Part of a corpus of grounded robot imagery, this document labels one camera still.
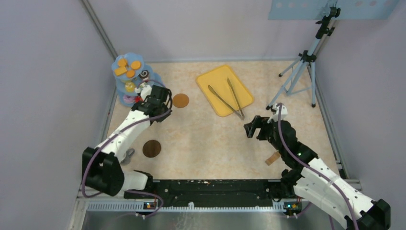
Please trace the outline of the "light brown round coaster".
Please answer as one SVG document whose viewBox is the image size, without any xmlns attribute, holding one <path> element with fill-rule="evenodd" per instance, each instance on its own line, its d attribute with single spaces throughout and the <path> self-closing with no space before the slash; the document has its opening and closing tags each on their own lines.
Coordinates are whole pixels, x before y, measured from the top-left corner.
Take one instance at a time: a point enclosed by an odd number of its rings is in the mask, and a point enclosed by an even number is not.
<svg viewBox="0 0 406 230">
<path fill-rule="evenodd" d="M 173 97 L 172 102 L 175 107 L 184 108 L 189 104 L 190 99 L 186 94 L 178 93 Z"/>
</svg>

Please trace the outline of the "chocolate swirl roll cake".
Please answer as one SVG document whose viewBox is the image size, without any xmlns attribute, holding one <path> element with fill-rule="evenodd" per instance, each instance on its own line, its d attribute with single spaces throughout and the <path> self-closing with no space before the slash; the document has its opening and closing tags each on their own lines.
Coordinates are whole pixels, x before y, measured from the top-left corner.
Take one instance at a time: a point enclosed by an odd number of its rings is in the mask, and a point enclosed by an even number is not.
<svg viewBox="0 0 406 230">
<path fill-rule="evenodd" d="M 142 70 L 142 71 L 140 72 L 140 74 L 138 75 L 138 77 L 139 77 L 140 79 L 144 80 L 144 79 L 148 79 L 148 78 L 149 78 L 149 75 L 150 75 L 150 73 L 149 73 L 148 70 Z"/>
</svg>

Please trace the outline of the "purple sprinkled donut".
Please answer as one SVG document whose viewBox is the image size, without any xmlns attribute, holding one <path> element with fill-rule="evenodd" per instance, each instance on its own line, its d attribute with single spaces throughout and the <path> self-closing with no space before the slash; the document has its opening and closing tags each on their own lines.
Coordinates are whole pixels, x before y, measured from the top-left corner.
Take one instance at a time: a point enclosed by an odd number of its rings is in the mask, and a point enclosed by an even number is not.
<svg viewBox="0 0 406 230">
<path fill-rule="evenodd" d="M 124 95 L 123 102 L 125 104 L 133 104 L 135 102 L 135 96 Z"/>
</svg>

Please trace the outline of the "yellow cream puff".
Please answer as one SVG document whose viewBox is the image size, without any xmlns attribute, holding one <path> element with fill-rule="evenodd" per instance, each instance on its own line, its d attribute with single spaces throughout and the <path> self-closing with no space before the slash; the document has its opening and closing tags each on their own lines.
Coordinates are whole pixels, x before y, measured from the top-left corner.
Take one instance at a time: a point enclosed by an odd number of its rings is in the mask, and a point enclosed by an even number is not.
<svg viewBox="0 0 406 230">
<path fill-rule="evenodd" d="M 132 81 L 127 81 L 124 84 L 124 88 L 127 92 L 135 92 L 136 90 L 136 85 Z"/>
</svg>

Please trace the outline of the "round orange biscuit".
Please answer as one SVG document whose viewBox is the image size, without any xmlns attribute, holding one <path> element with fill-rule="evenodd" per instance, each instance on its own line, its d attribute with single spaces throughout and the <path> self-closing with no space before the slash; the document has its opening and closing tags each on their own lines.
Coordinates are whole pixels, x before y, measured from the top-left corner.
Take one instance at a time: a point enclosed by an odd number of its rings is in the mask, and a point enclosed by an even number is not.
<svg viewBox="0 0 406 230">
<path fill-rule="evenodd" d="M 135 70 L 131 69 L 126 72 L 128 78 L 133 78 L 135 76 Z"/>
<path fill-rule="evenodd" d="M 131 69 L 138 70 L 142 67 L 142 62 L 140 61 L 133 61 L 130 65 Z"/>
<path fill-rule="evenodd" d="M 125 58 L 121 58 L 117 61 L 117 65 L 119 67 L 126 67 L 128 65 L 128 62 Z"/>
</svg>

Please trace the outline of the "round orange biscuit top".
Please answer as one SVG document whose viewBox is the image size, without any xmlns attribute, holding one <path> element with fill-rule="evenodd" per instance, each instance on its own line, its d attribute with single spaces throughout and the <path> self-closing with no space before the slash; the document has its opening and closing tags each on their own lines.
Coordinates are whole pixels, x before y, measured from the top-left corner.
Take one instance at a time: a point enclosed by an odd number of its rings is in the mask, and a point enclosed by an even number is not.
<svg viewBox="0 0 406 230">
<path fill-rule="evenodd" d="M 140 61 L 133 61 L 130 65 L 131 69 L 138 70 L 142 67 L 142 62 Z"/>
</svg>

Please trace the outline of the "dark brown round coaster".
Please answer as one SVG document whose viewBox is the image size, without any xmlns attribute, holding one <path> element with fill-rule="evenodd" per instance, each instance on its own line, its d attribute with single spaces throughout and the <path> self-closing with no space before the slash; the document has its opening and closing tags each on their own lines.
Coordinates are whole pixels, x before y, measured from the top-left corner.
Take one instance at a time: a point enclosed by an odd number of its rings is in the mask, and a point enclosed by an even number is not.
<svg viewBox="0 0 406 230">
<path fill-rule="evenodd" d="M 142 153 L 148 158 L 154 158 L 161 152 L 161 144 L 157 140 L 147 141 L 142 148 Z"/>
</svg>

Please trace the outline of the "square orange biscuit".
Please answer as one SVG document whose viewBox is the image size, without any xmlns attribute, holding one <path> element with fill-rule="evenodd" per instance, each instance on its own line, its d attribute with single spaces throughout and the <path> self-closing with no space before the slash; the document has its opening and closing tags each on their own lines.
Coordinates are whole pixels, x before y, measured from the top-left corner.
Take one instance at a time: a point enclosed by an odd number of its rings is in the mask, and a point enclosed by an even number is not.
<svg viewBox="0 0 406 230">
<path fill-rule="evenodd" d="M 114 70 L 114 74 L 115 74 L 116 76 L 120 76 L 120 75 L 125 74 L 127 71 L 128 71 L 128 69 L 127 69 L 126 67 L 118 67 L 118 68 L 116 68 L 116 69 Z"/>
</svg>

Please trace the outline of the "yellow serving tray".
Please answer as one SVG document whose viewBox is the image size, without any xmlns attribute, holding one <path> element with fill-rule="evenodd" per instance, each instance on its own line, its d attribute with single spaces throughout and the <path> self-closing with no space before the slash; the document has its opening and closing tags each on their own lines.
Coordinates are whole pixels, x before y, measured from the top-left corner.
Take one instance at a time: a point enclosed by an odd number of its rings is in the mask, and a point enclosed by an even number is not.
<svg viewBox="0 0 406 230">
<path fill-rule="evenodd" d="M 231 115 L 233 111 L 209 90 L 209 86 L 235 110 L 238 110 L 239 105 L 245 108 L 254 102 L 252 93 L 228 65 L 222 65 L 198 76 L 196 82 L 220 117 Z"/>
</svg>

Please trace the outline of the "grey handled mug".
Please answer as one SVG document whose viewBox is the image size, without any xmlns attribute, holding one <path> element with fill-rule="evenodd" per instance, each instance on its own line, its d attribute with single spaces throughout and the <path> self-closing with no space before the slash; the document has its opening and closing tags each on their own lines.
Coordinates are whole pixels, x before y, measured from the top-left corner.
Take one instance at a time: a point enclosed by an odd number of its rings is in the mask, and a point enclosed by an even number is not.
<svg viewBox="0 0 406 230">
<path fill-rule="evenodd" d="M 124 159 L 121 161 L 121 165 L 128 165 L 131 162 L 131 158 L 134 155 L 135 150 L 133 148 L 128 149 L 125 152 Z"/>
</svg>

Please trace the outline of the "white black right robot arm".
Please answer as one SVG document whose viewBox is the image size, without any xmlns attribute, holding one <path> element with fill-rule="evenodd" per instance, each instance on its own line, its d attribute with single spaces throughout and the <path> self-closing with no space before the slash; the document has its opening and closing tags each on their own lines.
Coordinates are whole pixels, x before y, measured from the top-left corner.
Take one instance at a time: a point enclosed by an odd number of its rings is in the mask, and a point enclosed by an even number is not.
<svg viewBox="0 0 406 230">
<path fill-rule="evenodd" d="M 288 121 L 269 121 L 255 116 L 244 124 L 248 138 L 269 142 L 289 167 L 282 173 L 281 192 L 308 200 L 347 230 L 387 230 L 391 207 L 383 199 L 373 200 L 329 169 L 308 146 L 300 142 Z"/>
</svg>

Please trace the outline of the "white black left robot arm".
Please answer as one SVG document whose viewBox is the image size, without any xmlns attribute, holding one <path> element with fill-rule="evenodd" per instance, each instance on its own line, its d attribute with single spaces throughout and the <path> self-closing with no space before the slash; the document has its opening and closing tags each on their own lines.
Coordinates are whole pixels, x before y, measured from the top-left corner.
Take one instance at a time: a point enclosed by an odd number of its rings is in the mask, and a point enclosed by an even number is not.
<svg viewBox="0 0 406 230">
<path fill-rule="evenodd" d="M 132 143 L 154 122 L 162 122 L 172 112 L 171 90 L 159 85 L 146 86 L 141 91 L 142 100 L 136 102 L 127 117 L 106 140 L 96 147 L 87 147 L 82 154 L 82 194 L 86 187 L 98 194 L 115 196 L 120 191 L 135 190 L 142 198 L 153 194 L 154 186 L 148 174 L 141 171 L 124 171 L 121 163 Z"/>
</svg>

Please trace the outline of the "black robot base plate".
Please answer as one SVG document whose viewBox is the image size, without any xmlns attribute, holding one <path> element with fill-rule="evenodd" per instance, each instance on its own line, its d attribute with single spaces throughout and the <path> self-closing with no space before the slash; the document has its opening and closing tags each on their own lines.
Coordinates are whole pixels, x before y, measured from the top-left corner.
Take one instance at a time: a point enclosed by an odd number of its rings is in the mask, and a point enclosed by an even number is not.
<svg viewBox="0 0 406 230">
<path fill-rule="evenodd" d="M 163 199 L 164 207 L 271 207 L 283 199 L 295 199 L 292 187 L 279 179 L 246 180 L 154 180 L 144 195 L 124 193 L 125 199 L 147 198 L 149 193 Z"/>
</svg>

